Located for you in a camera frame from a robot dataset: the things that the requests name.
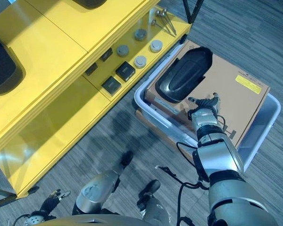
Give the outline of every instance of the robot leg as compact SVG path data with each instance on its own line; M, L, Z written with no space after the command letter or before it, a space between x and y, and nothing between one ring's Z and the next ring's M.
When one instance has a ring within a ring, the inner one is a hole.
M116 190L120 182L119 176L132 158L133 152L126 152L120 163L89 181L78 195L72 215L99 213L104 202Z
M160 182L152 180L139 193L139 201L137 206L141 211L144 211L143 221L154 226L168 226L170 225L169 214L161 204L161 202L154 197L154 193L159 189Z

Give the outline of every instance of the black mount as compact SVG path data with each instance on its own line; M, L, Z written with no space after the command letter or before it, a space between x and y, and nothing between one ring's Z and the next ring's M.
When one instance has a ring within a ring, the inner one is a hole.
M28 194L35 193L38 189L39 189L38 186L34 186L28 190ZM5 196L5 198L0 199L0 207L9 204L11 202L14 202L18 199L15 193L7 192L1 189L0 189L0 195Z
M188 23L193 24L204 0L197 0L194 10L191 14L188 0L183 0L183 6L187 15Z

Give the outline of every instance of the yellow label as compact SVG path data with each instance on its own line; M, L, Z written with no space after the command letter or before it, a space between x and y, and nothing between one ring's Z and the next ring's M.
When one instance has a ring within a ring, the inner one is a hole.
M236 82L240 83L241 85L249 88L250 90L254 91L255 93L259 94L261 92L261 87L257 86L256 84L252 83L251 81L243 78L241 75L236 77Z

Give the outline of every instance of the robot forearm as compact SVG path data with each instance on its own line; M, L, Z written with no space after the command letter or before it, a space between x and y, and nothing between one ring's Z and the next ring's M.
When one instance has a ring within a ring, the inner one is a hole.
M208 225L277 225L260 194L241 177L243 162L217 120L218 95L190 100L198 105L189 112L199 142L192 155L198 175L210 182Z

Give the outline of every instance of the metal tool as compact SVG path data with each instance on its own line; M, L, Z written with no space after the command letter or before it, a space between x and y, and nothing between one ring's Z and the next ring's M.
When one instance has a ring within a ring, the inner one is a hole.
M158 16L161 20L161 23L166 27L166 29L168 30L168 32L171 34L171 31L170 29L168 28L167 24L168 24L168 21L165 17L162 16L161 14L161 11L157 10L156 11L156 16Z
M168 34L172 35L173 37L175 37L170 31L168 31L167 29L165 29L163 26L159 25L157 22L156 22L156 19L153 19L151 21L151 25L152 26L157 26L159 28L161 28L162 30L164 30L165 32L167 32Z
M175 29L175 27L173 26L172 21L171 21L171 19L170 19L169 16L168 16L168 13L166 12L166 8L164 8L164 9L162 10L161 15L162 15L164 18L166 18L166 20L168 21L168 23L169 23L169 25L170 25L170 27L171 27L171 30L172 30L172 31L174 32L174 34L176 35L176 29Z

